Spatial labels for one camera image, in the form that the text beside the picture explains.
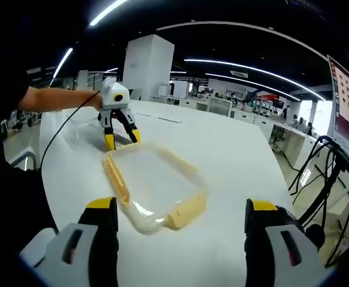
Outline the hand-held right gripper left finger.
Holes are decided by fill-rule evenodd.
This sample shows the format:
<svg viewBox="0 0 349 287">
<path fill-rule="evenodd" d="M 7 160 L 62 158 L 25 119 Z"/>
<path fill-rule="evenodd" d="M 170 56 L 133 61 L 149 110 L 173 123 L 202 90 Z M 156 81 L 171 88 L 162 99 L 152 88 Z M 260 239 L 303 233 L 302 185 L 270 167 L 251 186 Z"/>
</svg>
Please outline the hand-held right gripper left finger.
<svg viewBox="0 0 349 287">
<path fill-rule="evenodd" d="M 68 224 L 47 245 L 47 286 L 118 286 L 118 209 L 115 197 L 86 205 L 77 223 Z"/>
</svg>

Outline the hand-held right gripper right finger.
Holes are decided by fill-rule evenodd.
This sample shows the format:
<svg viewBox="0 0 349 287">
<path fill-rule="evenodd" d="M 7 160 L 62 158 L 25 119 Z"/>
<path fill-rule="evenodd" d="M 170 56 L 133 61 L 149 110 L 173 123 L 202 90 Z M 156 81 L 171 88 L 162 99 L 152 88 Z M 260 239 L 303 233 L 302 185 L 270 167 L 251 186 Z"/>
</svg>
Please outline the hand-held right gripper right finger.
<svg viewBox="0 0 349 287">
<path fill-rule="evenodd" d="M 304 228 L 285 208 L 248 199 L 244 223 L 246 286 L 319 286 L 323 229 Z"/>
</svg>

